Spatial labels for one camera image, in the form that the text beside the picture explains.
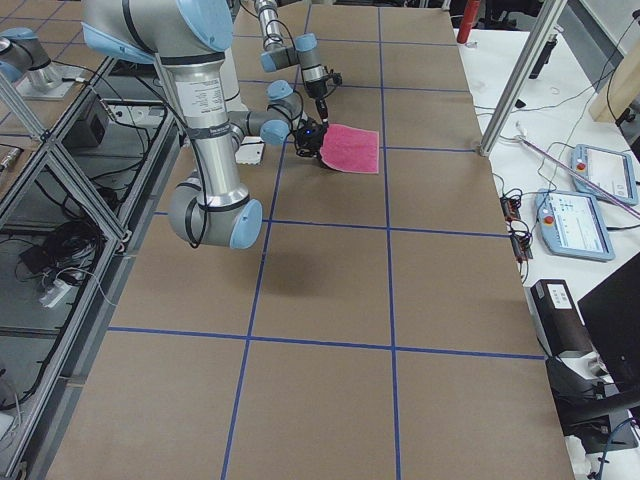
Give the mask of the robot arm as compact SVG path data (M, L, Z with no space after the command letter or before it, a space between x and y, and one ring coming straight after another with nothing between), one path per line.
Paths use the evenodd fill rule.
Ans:
M263 49L260 62L263 70L274 73L297 66L301 71L304 90L314 101L321 124L328 126L329 109L326 98L330 95L329 82L338 86L341 76L335 80L335 72L322 61L318 41L313 33L294 37L279 18L279 8L292 4L292 1L249 1L250 7L243 1L237 1L237 4L259 24Z
M196 168L175 189L169 221L192 247L216 245L247 249L257 240L263 208L241 182L236 152L247 136L282 145L293 137L300 155L320 155L328 129L325 102L329 71L312 34L286 47L278 29L276 1L257 1L265 50L265 71L297 65L320 118L305 111L299 92L286 81L267 89L263 112L231 111L222 69L233 41L232 7L227 1L87 1L83 7L85 43L110 57L153 64L195 155Z

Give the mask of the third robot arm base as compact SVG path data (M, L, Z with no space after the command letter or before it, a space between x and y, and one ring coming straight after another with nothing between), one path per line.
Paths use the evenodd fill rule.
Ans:
M30 100L62 100L82 84L82 68L55 64L38 35L26 27L1 32L1 74Z

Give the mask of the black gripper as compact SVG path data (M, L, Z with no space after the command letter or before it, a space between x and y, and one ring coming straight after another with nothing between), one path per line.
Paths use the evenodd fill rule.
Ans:
M305 82L305 90L309 97L315 101L319 119L325 125L329 122L328 106L325 101L325 98L328 95L327 82L328 80L326 78Z
M314 119L305 119L294 134L296 154L303 158L321 159L321 148L328 131L325 123Z

